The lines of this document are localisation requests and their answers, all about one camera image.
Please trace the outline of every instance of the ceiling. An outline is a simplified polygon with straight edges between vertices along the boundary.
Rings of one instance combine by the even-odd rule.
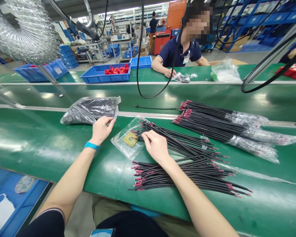
[[[92,14],[99,14],[105,12],[106,0],[88,0]],[[62,20],[61,16],[54,10],[54,8],[49,4],[48,0],[42,0],[45,5],[45,9],[49,13],[49,17],[52,21]],[[82,16],[87,16],[86,7],[83,0],[59,0],[57,1],[59,7],[72,18],[78,18]],[[165,2],[162,0],[145,0],[145,5],[156,4]],[[121,9],[140,7],[141,0],[109,0],[108,12],[118,11]],[[11,13],[6,14],[7,20],[16,28],[18,28],[18,23],[15,20],[15,16]]]

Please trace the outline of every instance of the flexible duct hose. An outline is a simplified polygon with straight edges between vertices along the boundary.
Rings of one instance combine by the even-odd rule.
[[[20,25],[16,30],[0,10],[0,51],[27,63],[44,64],[59,54],[58,34],[40,0],[6,0]]]

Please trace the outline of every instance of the worker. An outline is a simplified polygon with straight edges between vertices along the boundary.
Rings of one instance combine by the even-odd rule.
[[[154,11],[152,13],[152,19],[149,22],[149,26],[150,26],[149,46],[150,46],[150,48],[152,45],[152,37],[156,34],[157,25],[158,25],[158,20],[156,19],[156,17],[157,17],[157,14]]]
[[[296,55],[296,43],[293,44],[288,52],[280,59],[279,63],[288,63]]]
[[[19,235],[20,237],[64,236],[65,226],[68,223],[74,204],[83,190],[88,169],[96,150],[108,137],[114,123],[115,119],[106,116],[99,118],[94,123],[92,138],[54,187],[39,210],[36,219],[25,228]],[[94,196],[93,211],[97,230],[107,232],[108,229],[115,228],[115,237],[166,237],[168,236],[167,233],[170,232],[175,233],[176,236],[189,237],[198,235],[238,236],[237,232],[204,193],[170,157],[166,139],[154,131],[144,132],[142,137],[149,154],[169,174],[178,188],[195,228],[190,222],[165,216],[164,218],[158,218],[164,223],[162,225],[164,229],[162,229],[154,219],[142,212],[131,210],[126,203]],[[129,195],[136,196],[137,194],[129,192]]]
[[[211,11],[208,8],[204,11],[204,3],[201,1],[193,1],[186,8],[186,21],[182,22],[181,42],[175,58],[175,67],[185,66],[189,61],[196,62],[200,66],[209,66],[208,61],[202,56],[200,45],[195,42],[201,34],[209,31]],[[176,47],[179,41],[179,36],[169,40],[160,51],[160,54],[152,62],[151,68],[157,72],[163,73],[167,78],[170,78],[173,58],[175,56]]]

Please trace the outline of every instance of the pants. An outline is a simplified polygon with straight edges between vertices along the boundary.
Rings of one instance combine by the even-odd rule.
[[[125,202],[103,198],[98,195],[92,196],[92,212],[95,226],[119,212],[131,210],[132,209],[129,207],[129,204]],[[153,219],[169,237],[199,236],[192,222],[165,215],[154,217]]]

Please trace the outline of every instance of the blue wristband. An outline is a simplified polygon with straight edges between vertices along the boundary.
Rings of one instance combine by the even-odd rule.
[[[93,144],[93,143],[91,143],[91,142],[87,142],[87,143],[85,144],[85,148],[86,148],[86,147],[90,147],[90,148],[92,148],[92,149],[94,149],[94,150],[98,150],[98,149],[100,149],[101,146],[98,146],[98,145]]]

